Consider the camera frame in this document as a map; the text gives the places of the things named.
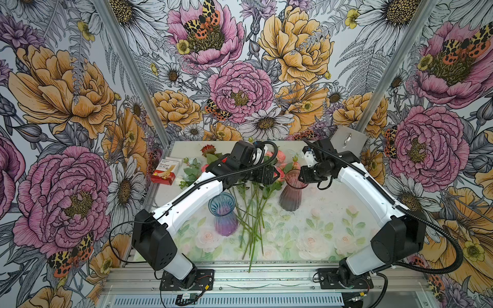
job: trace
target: snack box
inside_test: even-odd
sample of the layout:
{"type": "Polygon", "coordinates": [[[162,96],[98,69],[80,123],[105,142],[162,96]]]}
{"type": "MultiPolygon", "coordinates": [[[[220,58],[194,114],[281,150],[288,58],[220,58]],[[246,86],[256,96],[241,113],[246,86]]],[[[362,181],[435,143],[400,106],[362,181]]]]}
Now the snack box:
{"type": "Polygon", "coordinates": [[[163,158],[156,170],[151,176],[151,181],[154,183],[171,185],[178,174],[181,166],[181,158],[166,157],[163,158]]]}

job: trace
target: glass vase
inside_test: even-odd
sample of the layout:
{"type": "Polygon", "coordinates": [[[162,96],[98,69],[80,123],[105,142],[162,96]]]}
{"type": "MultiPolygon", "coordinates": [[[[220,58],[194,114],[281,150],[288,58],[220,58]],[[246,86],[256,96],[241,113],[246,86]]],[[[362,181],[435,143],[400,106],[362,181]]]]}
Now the glass vase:
{"type": "Polygon", "coordinates": [[[296,211],[301,205],[301,190],[308,184],[301,182],[298,177],[300,171],[293,169],[286,173],[284,180],[286,186],[279,197],[279,204],[287,211],[296,211]]]}
{"type": "Polygon", "coordinates": [[[225,237],[238,229],[238,218],[233,211],[235,206],[235,198],[228,193],[220,193],[209,201],[209,211],[215,216],[215,230],[225,237]]]}

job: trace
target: mounting plate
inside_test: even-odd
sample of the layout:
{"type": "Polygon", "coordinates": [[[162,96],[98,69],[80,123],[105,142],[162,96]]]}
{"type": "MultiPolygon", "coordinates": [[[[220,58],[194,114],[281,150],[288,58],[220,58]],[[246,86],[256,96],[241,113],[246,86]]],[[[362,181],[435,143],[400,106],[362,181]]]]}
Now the mounting plate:
{"type": "MultiPolygon", "coordinates": [[[[317,269],[317,276],[322,290],[330,289],[348,289],[339,283],[338,269],[317,269]]],[[[354,289],[373,289],[371,277],[362,277],[354,282],[354,289]]]]}
{"type": "Polygon", "coordinates": [[[189,289],[183,289],[180,287],[180,281],[175,278],[175,276],[170,273],[165,273],[161,285],[159,286],[161,291],[202,291],[202,288],[205,288],[209,285],[207,291],[212,290],[212,285],[214,284],[214,270],[197,270],[195,278],[197,282],[194,282],[189,289]]]}

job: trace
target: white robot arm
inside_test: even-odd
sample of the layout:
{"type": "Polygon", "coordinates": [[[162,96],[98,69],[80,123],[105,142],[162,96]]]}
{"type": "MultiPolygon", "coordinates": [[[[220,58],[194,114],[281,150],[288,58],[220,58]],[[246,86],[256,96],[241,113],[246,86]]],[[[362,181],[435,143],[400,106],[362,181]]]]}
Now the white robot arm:
{"type": "MultiPolygon", "coordinates": [[[[142,223],[134,224],[133,246],[155,270],[164,268],[178,280],[183,281],[185,286],[194,279],[194,265],[178,252],[173,242],[173,236],[182,224],[210,198],[228,189],[240,179],[248,178],[263,183],[273,183],[277,179],[273,176],[275,173],[273,168],[267,171],[265,168],[259,169],[260,171],[256,171],[255,174],[241,173],[240,171],[244,170],[240,168],[241,166],[259,163],[262,151],[248,147],[246,145],[248,143],[244,141],[239,141],[238,144],[242,150],[235,150],[235,145],[226,164],[221,160],[212,163],[197,182],[178,197],[152,213],[143,210],[136,216],[135,220],[142,223]],[[240,173],[239,175],[231,173],[231,169],[235,168],[239,170],[236,172],[240,173]]],[[[315,143],[307,142],[307,144],[311,145],[304,148],[308,165],[301,168],[299,180],[305,183],[320,183],[328,179],[327,175],[338,179],[368,207],[381,227],[368,246],[341,260],[338,279],[343,285],[351,285],[352,281],[363,274],[388,268],[398,260],[422,249],[426,225],[418,217],[419,214],[411,213],[405,205],[390,196],[368,174],[354,154],[336,153],[329,139],[315,143]],[[326,155],[327,151],[336,153],[340,159],[333,157],[331,159],[326,155]]]]}

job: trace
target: table surface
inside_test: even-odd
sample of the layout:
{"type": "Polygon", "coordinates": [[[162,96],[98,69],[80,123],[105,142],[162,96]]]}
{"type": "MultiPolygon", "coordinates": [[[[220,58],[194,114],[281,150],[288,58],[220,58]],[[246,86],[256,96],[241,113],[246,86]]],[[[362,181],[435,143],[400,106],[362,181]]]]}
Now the table surface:
{"type": "MultiPolygon", "coordinates": [[[[171,156],[190,161],[197,158],[206,164],[201,149],[212,144],[219,153],[229,153],[235,141],[177,141],[171,156]]],[[[279,150],[286,155],[285,162],[292,162],[296,155],[300,165],[304,165],[305,145],[302,141],[276,141],[279,150]]],[[[173,185],[159,185],[152,200],[154,207],[173,199],[181,189],[180,177],[184,176],[183,164],[173,185]]],[[[262,245],[260,241],[253,260],[261,262],[310,262],[338,260],[351,255],[369,243],[378,231],[378,225],[369,210],[344,184],[334,180],[327,190],[318,190],[316,184],[302,190],[301,206],[294,212],[286,211],[279,205],[279,196],[286,186],[277,191],[268,201],[263,211],[262,245]]],[[[237,206],[245,208],[245,203],[236,192],[237,206]]],[[[178,249],[193,262],[226,261],[249,262],[248,252],[243,258],[245,244],[240,248],[243,226],[227,237],[214,229],[215,217],[205,204],[180,228],[174,240],[178,249]]],[[[136,261],[143,258],[136,253],[136,261]]]]}

